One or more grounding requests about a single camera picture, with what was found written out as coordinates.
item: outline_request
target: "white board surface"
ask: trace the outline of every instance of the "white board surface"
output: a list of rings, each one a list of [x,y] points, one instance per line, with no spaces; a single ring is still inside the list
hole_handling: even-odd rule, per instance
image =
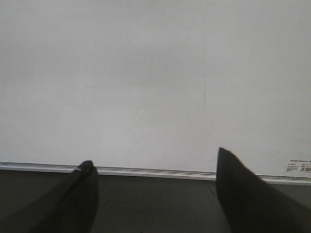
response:
[[[311,1],[0,1],[0,161],[260,175],[311,160]]]

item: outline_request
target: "faint marker line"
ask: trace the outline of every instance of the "faint marker line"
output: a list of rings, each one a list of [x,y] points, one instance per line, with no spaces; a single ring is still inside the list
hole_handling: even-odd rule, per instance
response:
[[[138,121],[138,119],[143,115],[143,113],[145,112],[145,110],[142,110],[138,116],[136,117],[136,119],[134,120],[134,122]]]
[[[203,66],[203,77],[204,77],[204,90],[203,90],[203,108],[205,109],[206,105],[206,58],[205,58],[205,45],[204,45],[204,32],[203,32],[203,5],[202,2],[200,2],[201,5],[201,47],[202,47],[202,66]]]

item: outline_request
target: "whiteboard frame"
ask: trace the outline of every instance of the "whiteboard frame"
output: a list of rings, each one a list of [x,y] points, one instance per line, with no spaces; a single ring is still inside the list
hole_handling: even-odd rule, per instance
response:
[[[75,168],[76,166],[72,165],[0,162],[0,170],[70,173]],[[208,180],[208,181],[216,180],[216,172],[146,169],[146,168],[130,168],[130,167],[107,167],[107,166],[97,166],[96,168],[98,170],[98,174],[100,175],[158,177],[158,178]],[[265,175],[258,175],[258,176],[267,183],[311,186],[311,178],[306,177],[265,176]]]

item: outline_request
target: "label sticker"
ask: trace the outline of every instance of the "label sticker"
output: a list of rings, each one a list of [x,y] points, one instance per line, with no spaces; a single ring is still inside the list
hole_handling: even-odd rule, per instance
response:
[[[287,164],[286,171],[311,173],[311,160],[290,160]]]

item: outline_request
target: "dark floor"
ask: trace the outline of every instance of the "dark floor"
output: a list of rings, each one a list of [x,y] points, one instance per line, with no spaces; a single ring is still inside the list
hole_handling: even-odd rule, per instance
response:
[[[36,200],[67,174],[0,170],[0,219]],[[311,208],[311,186],[274,185]],[[228,233],[215,182],[99,176],[93,233]]]

